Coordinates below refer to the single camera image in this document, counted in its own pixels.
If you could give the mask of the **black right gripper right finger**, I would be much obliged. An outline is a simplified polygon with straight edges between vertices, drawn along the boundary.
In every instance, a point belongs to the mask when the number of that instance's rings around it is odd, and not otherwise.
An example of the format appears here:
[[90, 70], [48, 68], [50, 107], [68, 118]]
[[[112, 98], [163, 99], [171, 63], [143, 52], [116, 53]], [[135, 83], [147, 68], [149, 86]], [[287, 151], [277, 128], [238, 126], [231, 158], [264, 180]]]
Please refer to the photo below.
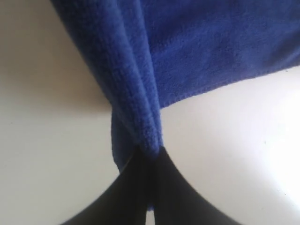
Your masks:
[[163, 147], [152, 163], [151, 178], [155, 224], [239, 224], [198, 194], [181, 175]]

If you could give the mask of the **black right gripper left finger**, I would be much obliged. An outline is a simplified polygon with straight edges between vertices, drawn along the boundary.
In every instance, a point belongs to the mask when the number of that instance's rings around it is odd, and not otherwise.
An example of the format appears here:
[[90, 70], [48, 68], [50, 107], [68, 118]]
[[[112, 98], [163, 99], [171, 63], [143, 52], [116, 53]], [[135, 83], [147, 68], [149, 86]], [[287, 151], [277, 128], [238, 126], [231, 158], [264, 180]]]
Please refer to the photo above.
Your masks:
[[150, 201], [150, 164], [136, 148], [112, 185], [65, 225], [144, 225]]

